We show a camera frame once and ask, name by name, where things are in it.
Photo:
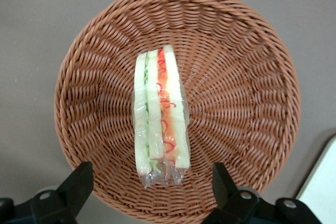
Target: white object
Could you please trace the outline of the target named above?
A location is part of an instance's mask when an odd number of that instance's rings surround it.
[[[148,112],[146,110],[146,86],[144,82],[147,53],[137,57],[134,73],[134,148],[135,163],[138,174],[144,175],[152,171],[147,154],[148,145]]]
[[[148,139],[149,158],[162,159],[164,153],[162,129],[161,129],[161,107],[158,90],[158,50],[148,53]]]
[[[176,104],[174,108],[171,108],[177,152],[175,167],[189,168],[190,154],[186,139],[186,124],[183,113],[183,100],[181,94],[179,70],[177,68],[173,47],[170,45],[164,46],[163,50],[168,75],[166,86],[170,94],[170,102]]]
[[[297,199],[304,202],[323,224],[336,220],[336,136],[324,149]]]

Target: screw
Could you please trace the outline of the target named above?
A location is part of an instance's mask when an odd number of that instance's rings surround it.
[[[50,192],[44,193],[40,195],[40,199],[47,199],[50,196]]]
[[[252,199],[252,195],[246,191],[242,192],[240,195],[243,199]]]
[[[293,208],[293,209],[296,208],[295,203],[293,201],[291,201],[291,200],[286,199],[283,203],[288,208]]]

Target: woven basket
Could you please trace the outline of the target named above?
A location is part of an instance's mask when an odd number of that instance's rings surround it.
[[[134,160],[134,65],[166,44],[189,102],[192,167],[182,186],[144,189]],[[71,167],[92,161],[94,193],[151,223],[200,223],[216,207],[214,162],[262,191],[286,162],[299,116],[286,48],[237,0],[117,0],[76,37],[56,86],[56,130]]]

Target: plastic wrap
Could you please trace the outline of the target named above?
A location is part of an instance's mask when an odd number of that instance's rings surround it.
[[[190,167],[189,110],[173,48],[136,60],[132,104],[139,178],[145,188],[180,185]]]

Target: gray surface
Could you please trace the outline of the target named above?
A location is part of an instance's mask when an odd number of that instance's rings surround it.
[[[71,172],[54,127],[56,78],[76,34],[112,1],[0,0],[0,196],[22,202]],[[241,1],[274,26],[301,85],[296,145],[262,194],[273,202],[294,195],[328,137],[336,133],[336,0]],[[95,196],[78,220],[139,223]]]

